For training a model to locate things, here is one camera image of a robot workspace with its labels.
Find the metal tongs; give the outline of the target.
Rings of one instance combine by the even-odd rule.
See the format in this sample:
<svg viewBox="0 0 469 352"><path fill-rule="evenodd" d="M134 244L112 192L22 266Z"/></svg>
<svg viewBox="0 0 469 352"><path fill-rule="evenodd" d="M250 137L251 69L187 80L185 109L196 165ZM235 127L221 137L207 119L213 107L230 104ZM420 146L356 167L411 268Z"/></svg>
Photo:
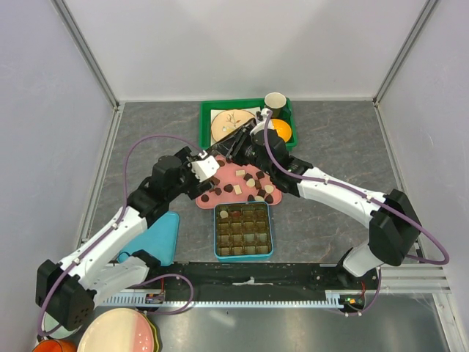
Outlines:
<svg viewBox="0 0 469 352"><path fill-rule="evenodd" d="M219 142L206 149L209 155L221 155L227 161L238 165L246 165L252 159L254 143L251 132L254 124L248 122L246 125L230 133Z"/></svg>

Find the pink chocolate tray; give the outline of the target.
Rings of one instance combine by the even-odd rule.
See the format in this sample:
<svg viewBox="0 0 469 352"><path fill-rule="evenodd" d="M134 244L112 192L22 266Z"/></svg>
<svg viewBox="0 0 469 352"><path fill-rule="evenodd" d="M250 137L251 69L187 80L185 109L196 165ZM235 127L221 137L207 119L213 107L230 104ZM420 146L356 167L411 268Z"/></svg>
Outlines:
<svg viewBox="0 0 469 352"><path fill-rule="evenodd" d="M269 205L277 205L282 193L271 182L270 177L255 166L239 166L217 156L219 169L213 178L214 186L196 199L196 205L203 209L213 209L216 205L249 200L266 200Z"/></svg>

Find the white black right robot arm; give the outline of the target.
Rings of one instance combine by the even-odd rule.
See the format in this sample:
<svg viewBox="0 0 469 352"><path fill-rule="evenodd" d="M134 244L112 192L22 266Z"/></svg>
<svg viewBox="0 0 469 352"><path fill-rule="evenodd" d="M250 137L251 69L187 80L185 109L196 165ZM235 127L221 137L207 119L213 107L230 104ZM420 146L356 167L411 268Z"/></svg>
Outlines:
<svg viewBox="0 0 469 352"><path fill-rule="evenodd" d="M382 264L401 265L420 234L421 223L406 194L396 189L384 194L340 181L290 155L274 131L240 134L228 156L268 174L282 192L327 205L369 231L367 240L349 249L338 263L335 277L343 288L353 288Z"/></svg>

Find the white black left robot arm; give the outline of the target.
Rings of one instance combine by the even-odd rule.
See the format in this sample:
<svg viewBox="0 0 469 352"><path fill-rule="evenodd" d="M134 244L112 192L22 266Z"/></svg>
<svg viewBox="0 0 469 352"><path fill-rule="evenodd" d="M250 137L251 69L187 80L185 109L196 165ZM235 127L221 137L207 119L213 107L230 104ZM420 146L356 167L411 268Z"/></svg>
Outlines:
<svg viewBox="0 0 469 352"><path fill-rule="evenodd" d="M50 316L58 326L73 331L95 307L121 290L158 285L158 260L144 250L113 267L108 262L167 213L179 195L195 199L207 191L218 168L212 155L205 151L194 155L189 147L160 157L151 175L125 196L124 205L106 226L58 263L46 260L40 265L35 296L39 319Z"/></svg>

